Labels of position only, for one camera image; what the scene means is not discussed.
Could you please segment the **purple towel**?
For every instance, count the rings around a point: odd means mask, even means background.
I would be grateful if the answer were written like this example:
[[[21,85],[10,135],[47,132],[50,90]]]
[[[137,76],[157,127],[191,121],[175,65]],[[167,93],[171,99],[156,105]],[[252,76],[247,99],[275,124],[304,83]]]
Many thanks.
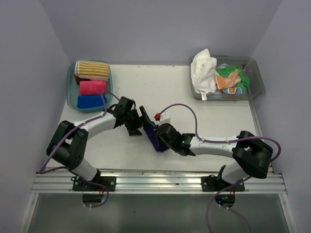
[[[144,123],[143,129],[157,152],[162,153],[169,149],[169,147],[157,137],[157,125],[155,125],[154,122],[151,121],[148,123]]]

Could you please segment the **orange patterned towel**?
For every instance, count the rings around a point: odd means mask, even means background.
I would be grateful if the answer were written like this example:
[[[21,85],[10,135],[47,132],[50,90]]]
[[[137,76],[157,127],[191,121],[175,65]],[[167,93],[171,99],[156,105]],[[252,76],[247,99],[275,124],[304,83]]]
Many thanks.
[[[217,90],[223,92],[226,90],[229,94],[234,94],[236,92],[236,87],[234,86],[241,82],[241,78],[239,77],[239,72],[235,70],[228,77],[222,77],[216,73],[214,82]]]

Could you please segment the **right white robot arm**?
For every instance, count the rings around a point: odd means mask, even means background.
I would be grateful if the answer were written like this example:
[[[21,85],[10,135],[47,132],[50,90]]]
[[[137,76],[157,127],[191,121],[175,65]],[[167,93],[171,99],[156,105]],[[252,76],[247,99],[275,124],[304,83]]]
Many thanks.
[[[226,191],[249,176],[267,177],[273,149],[248,131],[221,143],[211,138],[200,140],[193,133],[180,133],[169,123],[160,125],[155,133],[162,143],[182,156],[215,155],[234,159],[233,163],[222,166],[217,176],[205,180],[213,191]]]

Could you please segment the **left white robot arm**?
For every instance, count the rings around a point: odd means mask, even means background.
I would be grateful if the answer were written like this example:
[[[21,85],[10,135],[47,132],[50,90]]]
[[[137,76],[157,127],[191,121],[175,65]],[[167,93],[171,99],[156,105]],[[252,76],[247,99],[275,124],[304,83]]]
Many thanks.
[[[126,127],[129,136],[142,135],[142,127],[154,127],[155,123],[150,120],[144,107],[139,108],[139,115],[135,106],[134,100],[121,97],[117,104],[105,108],[92,118],[75,123],[62,121],[47,147],[47,162],[55,160],[84,179],[84,185],[89,190],[97,190],[101,185],[101,178],[98,169],[84,158],[86,144],[98,134],[120,126]]]

